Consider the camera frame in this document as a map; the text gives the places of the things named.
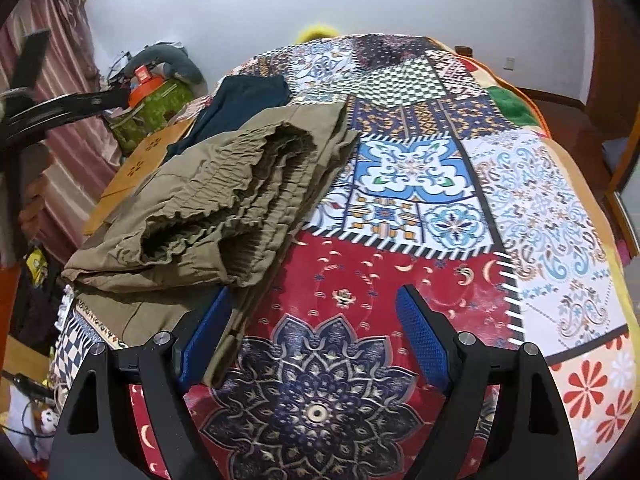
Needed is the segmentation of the olive khaki pants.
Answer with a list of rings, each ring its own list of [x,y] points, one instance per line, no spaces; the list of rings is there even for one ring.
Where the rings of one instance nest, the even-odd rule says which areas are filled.
[[[64,278],[129,347],[228,289],[231,314],[198,376],[218,385],[357,140],[342,102],[267,108],[149,174],[70,257]]]

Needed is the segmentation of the green patterned storage bin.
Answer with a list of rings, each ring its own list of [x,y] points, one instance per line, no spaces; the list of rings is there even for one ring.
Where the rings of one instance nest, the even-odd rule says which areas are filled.
[[[168,126],[194,98],[191,88],[178,79],[152,84],[152,91],[136,105],[116,110],[106,121],[122,154],[129,155],[149,134]]]

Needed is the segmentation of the orange box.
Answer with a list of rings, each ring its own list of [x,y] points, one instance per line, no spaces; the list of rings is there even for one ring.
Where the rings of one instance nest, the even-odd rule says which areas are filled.
[[[145,65],[140,65],[134,70],[134,78],[132,78],[132,81],[135,82],[136,85],[129,93],[128,105],[135,107],[140,101],[160,88],[165,82],[165,78],[153,74]]]

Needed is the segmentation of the bamboo folding lap table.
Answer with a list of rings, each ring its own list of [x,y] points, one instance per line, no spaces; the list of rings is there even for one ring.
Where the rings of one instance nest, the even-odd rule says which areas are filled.
[[[84,226],[84,235],[90,236],[114,209],[127,198],[166,156],[169,145],[179,141],[192,127],[194,118],[177,122],[143,139],[125,160],[107,185]]]

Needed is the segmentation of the grey plush neck pillow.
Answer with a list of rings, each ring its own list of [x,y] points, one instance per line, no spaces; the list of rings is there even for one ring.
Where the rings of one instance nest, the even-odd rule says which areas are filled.
[[[156,67],[163,66],[163,77],[177,78],[186,84],[201,84],[204,80],[201,71],[198,69],[186,50],[183,47],[176,47],[174,44],[161,42],[145,47],[138,54],[130,58],[122,74],[126,78],[134,76],[134,71],[140,66]]]

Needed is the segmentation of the dark navy folded garment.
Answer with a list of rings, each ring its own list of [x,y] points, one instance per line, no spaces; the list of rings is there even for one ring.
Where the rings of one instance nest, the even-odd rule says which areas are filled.
[[[198,114],[189,135],[168,146],[164,162],[218,133],[239,130],[266,108],[283,106],[290,99],[291,91],[282,75],[228,76],[213,101]]]

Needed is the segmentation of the colourful patchwork bedspread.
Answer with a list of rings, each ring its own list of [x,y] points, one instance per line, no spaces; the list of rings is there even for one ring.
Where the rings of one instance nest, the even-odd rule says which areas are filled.
[[[204,434],[232,479],[385,478],[442,401],[393,312],[411,284],[488,346],[541,348],[578,474],[639,401],[637,324],[613,235],[574,162],[506,90],[426,37],[320,39],[229,76],[282,75],[283,106],[346,105],[357,143],[248,320]]]

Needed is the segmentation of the brown wooden door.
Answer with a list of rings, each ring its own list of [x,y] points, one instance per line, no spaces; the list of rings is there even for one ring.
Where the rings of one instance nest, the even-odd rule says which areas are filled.
[[[611,174],[608,211],[632,256],[639,253],[639,202],[629,185],[639,161],[639,25],[615,0],[592,0],[593,61],[587,115],[604,134]]]

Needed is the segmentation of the yellow foam bed rail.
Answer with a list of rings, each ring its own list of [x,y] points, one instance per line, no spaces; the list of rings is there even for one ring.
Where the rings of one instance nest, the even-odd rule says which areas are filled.
[[[306,42],[335,38],[340,33],[334,28],[326,24],[313,24],[304,28],[296,38],[296,44],[306,44]]]

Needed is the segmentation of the white wall socket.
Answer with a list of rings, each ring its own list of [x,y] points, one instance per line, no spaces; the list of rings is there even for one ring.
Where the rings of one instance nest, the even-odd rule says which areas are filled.
[[[509,72],[513,72],[515,67],[515,58],[506,58],[503,68]]]

